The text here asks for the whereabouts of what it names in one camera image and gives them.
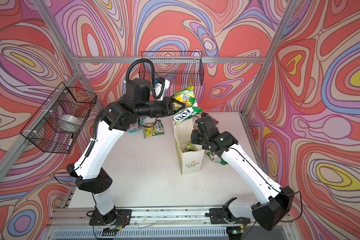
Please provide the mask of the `white paper bag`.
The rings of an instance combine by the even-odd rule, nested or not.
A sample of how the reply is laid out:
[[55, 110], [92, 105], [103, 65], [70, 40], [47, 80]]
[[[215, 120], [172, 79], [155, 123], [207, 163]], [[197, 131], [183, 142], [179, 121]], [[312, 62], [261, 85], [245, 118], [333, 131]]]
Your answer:
[[188, 119], [179, 125], [174, 125], [175, 147], [182, 175], [200, 171], [205, 151], [200, 145], [191, 143], [194, 121]]

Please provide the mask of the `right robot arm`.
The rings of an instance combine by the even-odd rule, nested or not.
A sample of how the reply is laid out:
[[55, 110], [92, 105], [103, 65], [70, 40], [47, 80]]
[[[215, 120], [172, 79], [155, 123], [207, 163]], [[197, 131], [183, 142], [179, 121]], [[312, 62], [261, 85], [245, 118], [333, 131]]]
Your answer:
[[227, 221], [231, 218], [253, 218], [265, 230], [271, 231], [291, 210], [296, 192], [269, 177], [245, 153], [231, 133], [219, 132], [209, 114], [202, 113], [196, 120], [196, 126], [191, 134], [191, 143], [223, 158], [244, 179], [256, 197], [252, 202], [231, 198], [223, 206], [222, 218]]

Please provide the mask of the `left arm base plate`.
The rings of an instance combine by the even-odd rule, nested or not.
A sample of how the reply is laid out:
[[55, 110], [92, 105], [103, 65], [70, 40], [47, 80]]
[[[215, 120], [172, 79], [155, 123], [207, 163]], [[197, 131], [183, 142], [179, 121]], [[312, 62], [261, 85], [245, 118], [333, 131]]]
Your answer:
[[94, 209], [90, 215], [90, 226], [120, 226], [125, 227], [130, 224], [132, 210], [113, 209], [106, 215], [101, 215], [98, 209]]

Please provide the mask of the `teal Fox's candy bag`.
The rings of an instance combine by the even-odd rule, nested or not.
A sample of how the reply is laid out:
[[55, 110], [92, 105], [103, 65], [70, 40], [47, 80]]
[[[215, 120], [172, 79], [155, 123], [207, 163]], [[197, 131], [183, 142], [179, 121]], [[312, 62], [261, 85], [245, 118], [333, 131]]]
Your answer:
[[142, 125], [144, 124], [144, 120], [146, 118], [140, 118], [140, 120], [134, 124], [131, 124], [129, 126], [129, 128], [127, 129], [128, 133], [135, 133], [135, 132], [139, 132], [143, 129]]

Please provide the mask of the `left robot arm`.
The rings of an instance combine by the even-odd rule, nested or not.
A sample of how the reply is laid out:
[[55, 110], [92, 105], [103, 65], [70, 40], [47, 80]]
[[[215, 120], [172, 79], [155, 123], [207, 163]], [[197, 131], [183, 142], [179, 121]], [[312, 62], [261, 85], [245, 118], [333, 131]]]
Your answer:
[[[131, 79], [134, 66], [147, 63], [151, 67], [151, 80]], [[67, 172], [75, 177], [79, 190], [92, 194], [95, 210], [90, 224], [112, 225], [118, 218], [112, 201], [112, 178], [103, 168], [110, 151], [132, 124], [140, 124], [141, 117], [158, 119], [173, 116], [186, 108], [186, 104], [165, 97], [166, 82], [155, 77], [155, 67], [149, 59], [134, 61], [126, 72], [126, 92], [115, 102], [108, 104], [95, 118], [93, 136], [79, 160], [67, 166]]]

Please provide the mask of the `yellow-green Fox's bag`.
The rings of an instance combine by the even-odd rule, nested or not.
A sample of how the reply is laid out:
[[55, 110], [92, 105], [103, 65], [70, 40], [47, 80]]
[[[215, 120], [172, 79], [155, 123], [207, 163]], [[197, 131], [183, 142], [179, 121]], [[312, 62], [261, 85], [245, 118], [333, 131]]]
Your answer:
[[189, 86], [181, 91], [174, 93], [171, 98], [182, 102], [186, 105], [186, 107], [198, 107], [193, 86]]
[[161, 120], [157, 120], [155, 123], [147, 123], [147, 126], [148, 128], [143, 129], [143, 134], [145, 139], [165, 134]]

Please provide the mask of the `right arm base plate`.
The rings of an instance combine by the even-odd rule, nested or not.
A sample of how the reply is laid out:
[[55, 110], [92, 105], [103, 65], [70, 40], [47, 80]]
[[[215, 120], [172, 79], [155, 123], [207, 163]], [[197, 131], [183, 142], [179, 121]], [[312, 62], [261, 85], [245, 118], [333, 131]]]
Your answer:
[[229, 210], [229, 205], [236, 200], [237, 197], [231, 198], [224, 205], [218, 208], [210, 208], [208, 213], [205, 213], [205, 216], [210, 218], [211, 224], [213, 225], [222, 225], [222, 224], [241, 224], [246, 226], [251, 222], [249, 218], [236, 218]]

